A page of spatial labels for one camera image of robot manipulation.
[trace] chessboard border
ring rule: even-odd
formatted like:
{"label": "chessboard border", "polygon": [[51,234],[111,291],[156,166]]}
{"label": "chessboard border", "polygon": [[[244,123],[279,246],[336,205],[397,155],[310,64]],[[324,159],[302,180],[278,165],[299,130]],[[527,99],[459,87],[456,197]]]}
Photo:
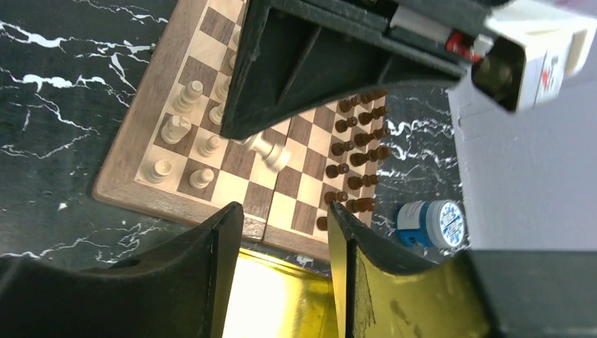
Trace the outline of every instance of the chessboard border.
{"label": "chessboard border", "polygon": [[[219,211],[135,182],[147,145],[208,0],[178,0],[96,180],[95,199],[190,225]],[[265,223],[245,218],[243,238],[260,242]]]}

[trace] chessboard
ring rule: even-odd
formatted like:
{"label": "chessboard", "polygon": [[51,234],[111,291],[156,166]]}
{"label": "chessboard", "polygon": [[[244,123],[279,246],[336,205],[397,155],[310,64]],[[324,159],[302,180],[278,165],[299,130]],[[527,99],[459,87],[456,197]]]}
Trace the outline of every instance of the chessboard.
{"label": "chessboard", "polygon": [[[377,163],[351,165],[350,156],[376,149],[379,140],[340,156],[332,153],[332,145],[382,129],[383,118],[345,132],[335,125],[383,107],[384,98],[368,104],[353,99],[347,112],[333,101],[264,130],[260,137],[266,144],[279,144],[290,154],[280,171],[270,169],[243,142],[219,137],[220,126],[210,114],[221,114],[225,106],[245,8],[242,0],[178,1],[102,166],[94,196],[191,225],[237,201],[245,212],[244,239],[327,261],[327,232],[316,226],[327,216],[324,195],[372,198],[374,185],[350,189],[348,179],[375,175]],[[206,154],[208,140],[215,141]],[[349,165],[347,173],[326,174],[327,167],[342,163]],[[207,178],[197,178],[207,172]],[[371,212],[356,216],[370,225]]]}

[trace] pawn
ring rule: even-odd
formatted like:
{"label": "pawn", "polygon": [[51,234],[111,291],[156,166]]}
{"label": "pawn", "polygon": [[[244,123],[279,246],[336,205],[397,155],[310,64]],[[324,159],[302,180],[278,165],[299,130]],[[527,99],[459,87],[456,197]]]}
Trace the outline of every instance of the pawn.
{"label": "pawn", "polygon": [[390,135],[390,128],[388,127],[381,127],[379,129],[373,130],[371,134],[357,134],[355,135],[354,142],[356,146],[366,146],[369,142],[373,141],[374,139],[382,139],[385,136]]}
{"label": "pawn", "polygon": [[360,167],[363,164],[371,161],[380,161],[388,158],[390,156],[390,148],[387,146],[380,146],[377,149],[371,149],[366,154],[352,154],[351,155],[351,164],[355,167]]}
{"label": "pawn", "polygon": [[361,187],[371,187],[379,183],[377,175],[363,175],[363,177],[351,176],[348,178],[348,188],[352,190],[360,189]]}
{"label": "pawn", "polygon": [[332,154],[334,154],[334,156],[340,156],[347,151],[353,150],[354,142],[348,141],[348,142],[344,142],[344,143],[341,143],[341,142],[334,143],[334,144],[332,144],[330,149],[332,150]]}
{"label": "pawn", "polygon": [[342,163],[339,165],[330,164],[325,168],[325,174],[329,178],[336,178],[338,175],[346,174],[348,172],[348,164]]}
{"label": "pawn", "polygon": [[361,125],[368,125],[373,120],[384,117],[388,113],[386,106],[374,108],[371,113],[361,113],[358,115],[358,122]]}
{"label": "pawn", "polygon": [[326,204],[330,204],[332,202],[346,202],[348,201],[348,194],[346,192],[326,192],[323,195],[323,201]]}
{"label": "pawn", "polygon": [[189,177],[189,184],[195,189],[203,189],[213,181],[214,176],[213,170],[209,168],[197,170]]}
{"label": "pawn", "polygon": [[319,217],[315,221],[315,225],[317,225],[319,230],[327,231],[327,217]]}
{"label": "pawn", "polygon": [[226,98],[228,97],[228,90],[230,90],[230,82],[231,79],[229,77],[215,88],[215,94],[218,95],[218,97],[223,101],[226,101]]}
{"label": "pawn", "polygon": [[366,211],[374,211],[377,207],[375,200],[372,198],[351,199],[346,202],[346,209],[352,213],[363,213]]}
{"label": "pawn", "polygon": [[181,114],[190,113],[202,94],[203,84],[199,81],[191,81],[180,90],[180,94],[174,98],[172,106]]}
{"label": "pawn", "polygon": [[357,123],[358,123],[358,120],[354,116],[352,118],[347,118],[346,120],[339,120],[336,122],[336,131],[337,132],[345,132],[349,128],[356,126]]}
{"label": "pawn", "polygon": [[218,148],[220,148],[220,141],[221,138],[217,135],[214,135],[199,144],[199,148],[197,152],[199,155],[203,157],[210,157],[215,153]]}
{"label": "pawn", "polygon": [[162,127],[160,135],[164,142],[176,144],[191,131],[191,121],[188,118],[172,115]]}

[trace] yellow surface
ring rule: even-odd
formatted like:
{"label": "yellow surface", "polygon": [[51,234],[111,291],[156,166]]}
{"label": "yellow surface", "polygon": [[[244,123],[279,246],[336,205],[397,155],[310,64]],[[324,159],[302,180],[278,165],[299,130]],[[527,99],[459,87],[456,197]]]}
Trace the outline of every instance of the yellow surface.
{"label": "yellow surface", "polygon": [[241,249],[223,337],[338,337],[332,280]]}

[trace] chess piece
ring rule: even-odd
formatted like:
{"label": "chess piece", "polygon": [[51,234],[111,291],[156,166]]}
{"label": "chess piece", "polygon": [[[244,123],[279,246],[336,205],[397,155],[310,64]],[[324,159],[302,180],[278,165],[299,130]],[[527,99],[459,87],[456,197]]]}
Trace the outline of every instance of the chess piece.
{"label": "chess piece", "polygon": [[203,157],[210,157],[216,150],[218,150],[218,148],[220,148],[220,141],[221,138],[217,135],[209,137],[199,144],[197,152]]}
{"label": "chess piece", "polygon": [[330,164],[325,168],[325,174],[329,178],[336,178],[338,175],[346,174],[348,172],[348,164],[342,163],[339,165]]}
{"label": "chess piece", "polygon": [[358,120],[354,116],[352,118],[347,118],[345,120],[339,120],[336,122],[336,131],[337,132],[345,132],[349,128],[354,127],[357,125]]}
{"label": "chess piece", "polygon": [[189,177],[189,184],[195,189],[203,189],[213,181],[214,173],[209,168],[197,170]]}
{"label": "chess piece", "polygon": [[230,57],[230,68],[234,69],[234,66],[237,64],[237,55],[233,55]]}
{"label": "chess piece", "polygon": [[221,125],[222,124],[222,119],[224,118],[224,109],[225,108],[226,108],[226,103],[224,102],[223,104],[219,104],[219,105],[213,107],[209,111],[209,120],[214,125]]}
{"label": "chess piece", "polygon": [[361,125],[368,125],[373,120],[384,117],[388,113],[386,106],[374,108],[371,113],[360,113],[358,114],[358,122]]}
{"label": "chess piece", "polygon": [[352,154],[351,155],[351,164],[355,167],[360,167],[363,164],[371,161],[380,161],[388,158],[390,156],[390,148],[387,146],[380,146],[377,149],[371,149],[366,154]]}
{"label": "chess piece", "polygon": [[145,172],[145,179],[151,183],[164,182],[166,177],[172,173],[172,164],[168,160],[157,160],[149,166]]}
{"label": "chess piece", "polygon": [[346,209],[352,213],[363,213],[366,211],[374,211],[377,207],[374,199],[350,199],[346,202]]}
{"label": "chess piece", "polygon": [[203,84],[199,81],[191,81],[180,90],[180,93],[174,98],[172,106],[181,113],[190,113],[203,94]]}
{"label": "chess piece", "polygon": [[340,156],[342,154],[344,154],[347,151],[351,151],[354,149],[354,142],[352,141],[348,141],[348,142],[338,142],[338,143],[334,143],[332,144],[332,146],[330,147],[330,150],[332,150],[332,154],[334,154],[334,156]]}
{"label": "chess piece", "polygon": [[326,192],[323,195],[323,201],[326,204],[330,204],[332,202],[346,202],[348,201],[348,194],[346,192]]}
{"label": "chess piece", "polygon": [[348,178],[348,188],[352,190],[360,189],[361,187],[371,187],[379,183],[377,175],[363,175],[363,177],[351,176]]}
{"label": "chess piece", "polygon": [[222,99],[223,101],[226,101],[226,98],[228,97],[228,90],[230,89],[230,77],[228,77],[226,80],[224,80],[224,82],[220,83],[220,85],[218,85],[215,88],[215,94],[218,95],[218,97],[220,99]]}
{"label": "chess piece", "polygon": [[265,161],[266,166],[275,172],[284,169],[290,161],[290,152],[283,145],[266,142],[261,138],[261,133],[245,139],[242,144],[247,149],[257,151]]}
{"label": "chess piece", "polygon": [[390,135],[390,128],[388,127],[381,127],[379,129],[373,130],[371,134],[357,134],[355,135],[354,142],[356,146],[366,146],[369,142],[373,141],[374,139],[382,139],[382,137]]}
{"label": "chess piece", "polygon": [[360,103],[360,97],[355,95],[348,100],[342,100],[338,103],[338,107],[342,113],[348,113],[353,107]]}
{"label": "chess piece", "polygon": [[160,135],[164,142],[176,144],[191,131],[191,121],[188,118],[172,115],[162,127]]}
{"label": "chess piece", "polygon": [[315,225],[318,227],[319,230],[327,231],[327,217],[319,217],[315,221]]}

